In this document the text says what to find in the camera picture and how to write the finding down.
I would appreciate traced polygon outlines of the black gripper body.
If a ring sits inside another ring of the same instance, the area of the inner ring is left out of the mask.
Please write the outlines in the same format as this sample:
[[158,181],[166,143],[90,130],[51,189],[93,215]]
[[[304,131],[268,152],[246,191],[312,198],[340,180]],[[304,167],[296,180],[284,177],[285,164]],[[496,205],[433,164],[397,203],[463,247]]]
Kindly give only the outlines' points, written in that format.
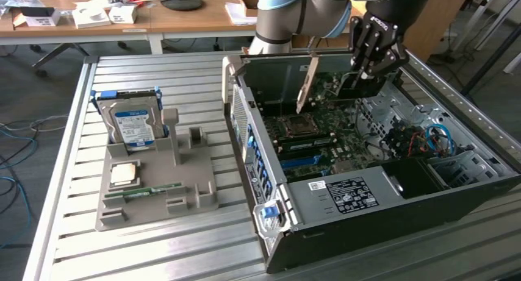
[[368,1],[368,13],[381,21],[397,25],[397,39],[404,41],[405,33],[415,24],[428,0],[377,0]]

